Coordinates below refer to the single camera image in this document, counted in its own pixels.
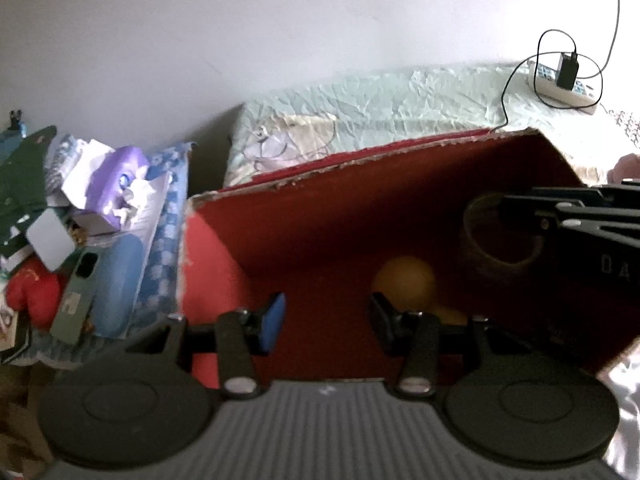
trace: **open cardboard box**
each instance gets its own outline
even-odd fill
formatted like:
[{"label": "open cardboard box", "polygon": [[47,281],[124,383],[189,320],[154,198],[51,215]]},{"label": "open cardboard box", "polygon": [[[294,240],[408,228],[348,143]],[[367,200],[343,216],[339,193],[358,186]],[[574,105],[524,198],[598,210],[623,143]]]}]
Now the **open cardboard box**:
[{"label": "open cardboard box", "polygon": [[[460,227],[471,199],[496,190],[582,185],[541,134],[470,132],[342,157],[190,201],[179,288],[191,324],[241,306],[258,308],[272,292],[286,294],[276,349],[255,359],[265,383],[393,380],[402,362],[383,354],[367,302],[383,262],[404,254],[433,266],[440,304],[486,314],[523,336],[559,326],[591,371],[637,335],[640,311],[588,281],[500,290],[469,281],[461,270]],[[215,356],[196,356],[193,373],[217,386]]]}]

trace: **blue checkered cloth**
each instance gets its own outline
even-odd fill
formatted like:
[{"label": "blue checkered cloth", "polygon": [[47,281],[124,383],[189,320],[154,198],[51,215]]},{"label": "blue checkered cloth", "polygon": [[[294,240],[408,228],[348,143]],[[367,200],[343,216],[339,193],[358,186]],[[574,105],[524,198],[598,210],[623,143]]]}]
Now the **blue checkered cloth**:
[{"label": "blue checkered cloth", "polygon": [[[150,157],[147,179],[165,171],[172,174],[169,192],[151,245],[149,260],[140,286],[138,301],[132,311],[129,334],[152,325],[165,314],[175,312],[175,288],[178,274],[178,250],[187,200],[191,144],[172,146]],[[71,369],[100,353],[114,341],[84,334],[77,346],[58,341],[49,333],[31,331],[31,345],[14,359],[14,365],[32,365],[38,361],[53,368]]]}]

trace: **metal bolt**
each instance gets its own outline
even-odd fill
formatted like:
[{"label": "metal bolt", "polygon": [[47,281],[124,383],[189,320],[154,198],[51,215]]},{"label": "metal bolt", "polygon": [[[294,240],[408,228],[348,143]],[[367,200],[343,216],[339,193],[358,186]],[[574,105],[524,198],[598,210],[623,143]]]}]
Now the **metal bolt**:
[{"label": "metal bolt", "polygon": [[405,377],[398,384],[400,391],[411,396],[426,396],[431,391],[431,382],[424,377]]},{"label": "metal bolt", "polygon": [[581,223],[577,218],[568,218],[562,221],[562,227],[578,227]]},{"label": "metal bolt", "polygon": [[258,383],[251,377],[231,377],[225,381],[225,390],[230,394],[248,395],[258,388]]}]

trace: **black power adapter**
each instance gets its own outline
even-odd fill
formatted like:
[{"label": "black power adapter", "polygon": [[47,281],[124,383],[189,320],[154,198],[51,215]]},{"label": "black power adapter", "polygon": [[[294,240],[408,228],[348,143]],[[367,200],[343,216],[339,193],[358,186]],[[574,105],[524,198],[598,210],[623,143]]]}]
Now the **black power adapter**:
[{"label": "black power adapter", "polygon": [[578,54],[574,51],[570,56],[562,54],[558,63],[556,85],[565,90],[573,90],[575,79],[578,77]]}]

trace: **orange ball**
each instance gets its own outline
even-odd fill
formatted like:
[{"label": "orange ball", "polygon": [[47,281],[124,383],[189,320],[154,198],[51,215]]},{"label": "orange ball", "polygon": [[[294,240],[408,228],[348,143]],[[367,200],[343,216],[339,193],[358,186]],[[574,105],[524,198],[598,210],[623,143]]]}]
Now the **orange ball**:
[{"label": "orange ball", "polygon": [[425,311],[435,306],[436,277],[426,262],[414,256],[387,261],[376,274],[373,292],[382,292],[396,310]]}]

